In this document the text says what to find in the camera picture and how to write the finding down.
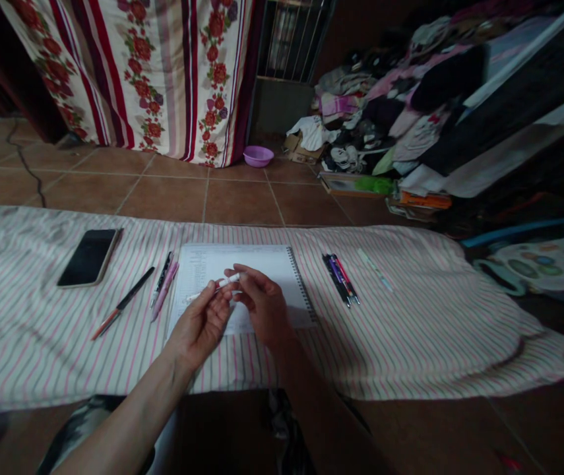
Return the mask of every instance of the person's right hand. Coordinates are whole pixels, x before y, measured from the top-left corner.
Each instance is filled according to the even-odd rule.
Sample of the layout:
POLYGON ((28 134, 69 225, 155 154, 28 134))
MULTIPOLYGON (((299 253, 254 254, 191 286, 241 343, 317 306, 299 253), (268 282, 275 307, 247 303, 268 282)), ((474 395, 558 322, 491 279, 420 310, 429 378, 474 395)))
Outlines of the person's right hand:
POLYGON ((288 320, 282 289, 259 270, 242 264, 234 264, 234 268, 225 269, 224 274, 230 277, 237 272, 241 272, 242 293, 234 295, 234 300, 249 309, 255 335, 275 353, 286 342, 297 338, 288 320))

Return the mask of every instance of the black smartphone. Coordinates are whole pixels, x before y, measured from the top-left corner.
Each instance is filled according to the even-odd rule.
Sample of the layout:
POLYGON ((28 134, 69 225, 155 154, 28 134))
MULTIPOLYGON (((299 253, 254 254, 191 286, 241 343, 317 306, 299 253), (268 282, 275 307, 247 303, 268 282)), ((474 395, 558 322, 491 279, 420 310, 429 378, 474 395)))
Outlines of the black smartphone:
POLYGON ((73 288, 99 284, 121 231, 123 229, 86 231, 57 286, 73 288))

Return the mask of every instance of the paper sheet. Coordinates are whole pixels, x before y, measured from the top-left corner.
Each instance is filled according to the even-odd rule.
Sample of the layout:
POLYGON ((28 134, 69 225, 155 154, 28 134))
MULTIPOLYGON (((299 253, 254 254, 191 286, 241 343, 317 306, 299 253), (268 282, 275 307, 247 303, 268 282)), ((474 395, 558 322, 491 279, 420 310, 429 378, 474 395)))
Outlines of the paper sheet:
MULTIPOLYGON (((295 328, 314 327, 316 322, 296 276, 287 245, 186 244, 179 256, 176 292, 170 314, 170 332, 187 308, 185 299, 200 292, 209 280, 224 277, 234 263, 253 267, 277 282, 286 298, 288 317, 295 328)), ((232 302, 225 334, 253 333, 249 312, 232 302)))

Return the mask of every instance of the purple bowl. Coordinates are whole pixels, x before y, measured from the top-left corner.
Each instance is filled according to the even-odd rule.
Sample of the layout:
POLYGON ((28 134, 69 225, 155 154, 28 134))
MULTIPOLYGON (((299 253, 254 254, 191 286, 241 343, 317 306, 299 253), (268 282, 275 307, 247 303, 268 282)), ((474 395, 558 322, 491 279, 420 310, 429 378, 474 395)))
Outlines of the purple bowl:
POLYGON ((257 145, 249 145, 244 149, 245 162, 254 168, 265 167, 273 159, 274 155, 272 150, 257 145))

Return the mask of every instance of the electrical cord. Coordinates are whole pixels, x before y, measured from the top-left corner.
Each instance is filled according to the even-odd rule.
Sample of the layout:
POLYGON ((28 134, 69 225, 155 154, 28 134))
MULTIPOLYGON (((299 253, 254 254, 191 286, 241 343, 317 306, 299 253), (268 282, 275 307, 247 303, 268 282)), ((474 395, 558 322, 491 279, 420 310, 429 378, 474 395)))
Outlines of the electrical cord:
POLYGON ((40 200, 42 202, 42 208, 46 208, 46 198, 42 194, 42 180, 40 179, 40 177, 38 177, 36 174, 34 174, 31 171, 31 169, 29 168, 29 165, 26 164, 26 160, 24 159, 24 155, 22 155, 22 145, 19 145, 19 144, 11 141, 11 137, 13 136, 13 134, 15 133, 15 131, 17 129, 18 129, 18 118, 14 117, 13 128, 11 129, 11 132, 9 132, 9 135, 7 135, 5 142, 7 142, 8 144, 16 147, 16 151, 18 152, 18 156, 20 157, 20 161, 22 162, 24 169, 27 171, 27 173, 29 175, 31 175, 33 178, 35 178, 36 181, 38 182, 37 190, 38 190, 38 194, 40 195, 40 200))

